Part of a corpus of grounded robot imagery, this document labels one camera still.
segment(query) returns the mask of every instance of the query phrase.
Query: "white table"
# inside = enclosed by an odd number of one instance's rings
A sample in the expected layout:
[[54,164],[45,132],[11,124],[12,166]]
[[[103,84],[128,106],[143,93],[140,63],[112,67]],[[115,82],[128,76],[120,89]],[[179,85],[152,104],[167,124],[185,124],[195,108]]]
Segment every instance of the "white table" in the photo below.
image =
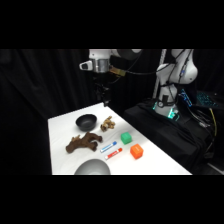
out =
[[[72,137],[85,135],[75,123],[77,118],[85,114],[97,116],[96,128],[91,133],[102,136],[103,143],[98,144],[96,152],[88,148],[80,148],[68,154],[65,147]],[[112,116],[112,121],[116,123],[115,129],[102,132],[100,125],[109,116]],[[53,175],[74,175],[81,164],[91,159],[106,162],[112,175],[191,175],[114,111],[108,107],[105,108],[103,103],[49,119],[48,126]],[[125,132],[129,132],[133,138],[133,142],[128,145],[124,145],[120,137]],[[100,152],[102,148],[114,141],[118,143],[116,146],[103,154]],[[138,160],[135,160],[130,153],[130,147],[135,144],[139,144],[144,149],[143,157]],[[123,152],[108,161],[105,160],[106,155],[119,148],[122,148]]]

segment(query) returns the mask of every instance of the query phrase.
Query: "green block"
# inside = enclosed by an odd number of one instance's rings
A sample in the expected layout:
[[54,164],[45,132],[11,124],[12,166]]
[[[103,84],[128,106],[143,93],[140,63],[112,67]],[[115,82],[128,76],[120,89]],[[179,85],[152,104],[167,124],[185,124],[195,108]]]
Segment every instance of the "green block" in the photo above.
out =
[[132,142],[132,137],[131,137],[131,135],[128,132],[126,132],[126,133],[121,135],[121,141],[125,145],[127,145],[128,143]]

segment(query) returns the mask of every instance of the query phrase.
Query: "bowl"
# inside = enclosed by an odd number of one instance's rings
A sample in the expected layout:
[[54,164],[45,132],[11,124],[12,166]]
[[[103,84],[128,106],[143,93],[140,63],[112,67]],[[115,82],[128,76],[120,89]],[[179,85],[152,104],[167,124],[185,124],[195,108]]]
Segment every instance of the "bowl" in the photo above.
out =
[[111,175],[108,165],[102,160],[92,159],[83,163],[75,172],[79,175]]
[[92,114],[86,114],[76,120],[76,125],[81,131],[92,131],[96,126],[97,117]]

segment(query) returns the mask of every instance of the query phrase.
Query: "black background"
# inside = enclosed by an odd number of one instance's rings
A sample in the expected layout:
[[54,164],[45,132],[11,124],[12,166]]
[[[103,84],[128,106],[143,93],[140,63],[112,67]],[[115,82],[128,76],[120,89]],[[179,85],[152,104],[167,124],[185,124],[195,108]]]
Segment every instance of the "black background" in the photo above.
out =
[[[166,62],[172,56],[168,51]],[[51,174],[47,120],[98,103],[92,72],[79,70],[88,60],[83,49],[1,49],[0,127],[2,174]],[[155,71],[161,49],[145,49],[132,68]],[[133,62],[112,58],[118,68]],[[224,95],[224,49],[196,49],[198,90]],[[111,85],[110,107],[119,115],[152,97],[156,76],[128,74]]]

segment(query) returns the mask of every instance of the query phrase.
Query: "small box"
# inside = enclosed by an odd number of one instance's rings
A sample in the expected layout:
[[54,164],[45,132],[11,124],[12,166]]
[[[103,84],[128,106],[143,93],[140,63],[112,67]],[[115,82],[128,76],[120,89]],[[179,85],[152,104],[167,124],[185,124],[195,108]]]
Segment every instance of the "small box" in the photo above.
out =
[[141,158],[143,156],[143,153],[144,153],[144,150],[139,144],[131,147],[131,154],[133,155],[135,159]]
[[131,135],[128,132],[126,132],[126,133],[121,135],[121,141],[125,145],[127,145],[128,143],[132,142],[132,137],[131,137]]

